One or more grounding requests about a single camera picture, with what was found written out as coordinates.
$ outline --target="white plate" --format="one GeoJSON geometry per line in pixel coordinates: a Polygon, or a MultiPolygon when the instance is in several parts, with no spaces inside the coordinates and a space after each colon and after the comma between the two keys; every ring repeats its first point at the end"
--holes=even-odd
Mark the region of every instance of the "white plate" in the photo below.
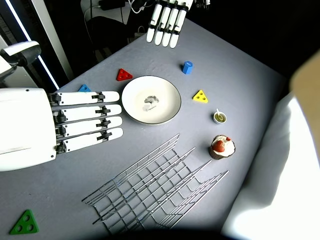
{"type": "Polygon", "coordinates": [[[141,76],[129,82],[122,92],[125,111],[147,125],[160,125],[171,120],[181,107],[177,88],[158,76],[141,76]]]}

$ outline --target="tabletop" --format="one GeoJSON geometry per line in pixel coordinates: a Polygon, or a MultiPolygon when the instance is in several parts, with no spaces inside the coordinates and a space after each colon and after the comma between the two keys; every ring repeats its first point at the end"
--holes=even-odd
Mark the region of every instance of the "tabletop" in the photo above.
{"type": "Polygon", "coordinates": [[[0,172],[0,239],[18,239],[9,231],[26,209],[31,209],[39,232],[25,240],[96,239],[107,235],[95,210],[81,200],[156,147],[180,133],[175,150],[188,161],[204,164],[211,159],[213,138],[232,138],[236,152],[213,160],[201,173],[203,179],[229,170],[176,226],[219,230],[238,194],[248,168],[274,112],[286,81],[280,74],[195,23],[185,20],[176,48],[156,46],[140,37],[60,89],[76,92],[86,84],[94,91],[122,93],[130,80],[116,81],[120,68],[140,76],[170,81],[181,95],[181,108],[170,122],[142,125],[123,110],[123,136],[70,153],[37,166],[0,172]],[[182,73],[185,61],[193,63],[191,74],[182,73]],[[193,101],[203,90],[209,103],[193,101]],[[219,108],[227,115],[216,124],[219,108]]]}

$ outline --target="toy cupcake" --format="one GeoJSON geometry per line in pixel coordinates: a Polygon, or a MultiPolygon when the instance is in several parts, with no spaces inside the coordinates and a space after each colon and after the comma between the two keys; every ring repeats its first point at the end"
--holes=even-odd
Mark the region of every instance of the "toy cupcake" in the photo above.
{"type": "Polygon", "coordinates": [[[212,141],[209,148],[210,156],[213,159],[219,160],[228,158],[236,151],[234,142],[230,137],[225,135],[217,135],[212,141]]]}

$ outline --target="white fabric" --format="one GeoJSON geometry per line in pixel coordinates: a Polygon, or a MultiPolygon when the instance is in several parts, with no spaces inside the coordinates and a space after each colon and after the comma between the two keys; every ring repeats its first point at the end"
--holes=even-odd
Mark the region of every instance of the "white fabric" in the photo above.
{"type": "Polygon", "coordinates": [[[222,234],[250,240],[320,240],[320,168],[302,110],[282,99],[222,234]]]}

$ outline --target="wire rack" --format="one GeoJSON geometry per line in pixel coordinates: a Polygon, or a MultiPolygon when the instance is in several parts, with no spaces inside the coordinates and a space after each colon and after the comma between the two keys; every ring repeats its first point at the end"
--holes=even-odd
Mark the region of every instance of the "wire rack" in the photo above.
{"type": "Polygon", "coordinates": [[[146,228],[172,228],[223,177],[228,170],[204,182],[196,175],[210,162],[191,171],[185,158],[174,150],[175,135],[118,176],[85,197],[93,206],[109,234],[146,228]]]}

